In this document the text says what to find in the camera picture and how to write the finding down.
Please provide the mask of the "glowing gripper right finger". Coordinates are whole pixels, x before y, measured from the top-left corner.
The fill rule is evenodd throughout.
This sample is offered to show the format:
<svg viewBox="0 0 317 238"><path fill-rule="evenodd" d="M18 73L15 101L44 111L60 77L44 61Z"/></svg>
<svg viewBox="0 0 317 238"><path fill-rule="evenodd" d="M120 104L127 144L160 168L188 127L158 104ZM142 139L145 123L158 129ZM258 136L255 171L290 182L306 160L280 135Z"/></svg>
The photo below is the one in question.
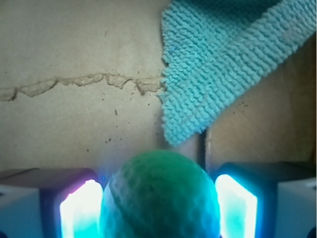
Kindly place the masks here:
<svg viewBox="0 0 317 238"><path fill-rule="evenodd" d="M317 172L310 162L231 162L217 171L222 238L315 238Z"/></svg>

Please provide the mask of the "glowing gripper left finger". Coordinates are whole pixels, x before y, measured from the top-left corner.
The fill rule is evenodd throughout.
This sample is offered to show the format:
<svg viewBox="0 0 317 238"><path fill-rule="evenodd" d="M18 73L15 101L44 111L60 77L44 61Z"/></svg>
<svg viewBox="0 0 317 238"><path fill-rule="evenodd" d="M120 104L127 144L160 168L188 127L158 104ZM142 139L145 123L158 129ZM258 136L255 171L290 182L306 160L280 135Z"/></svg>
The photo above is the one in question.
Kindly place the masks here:
<svg viewBox="0 0 317 238"><path fill-rule="evenodd" d="M99 238L103 189L89 168L0 173L2 238Z"/></svg>

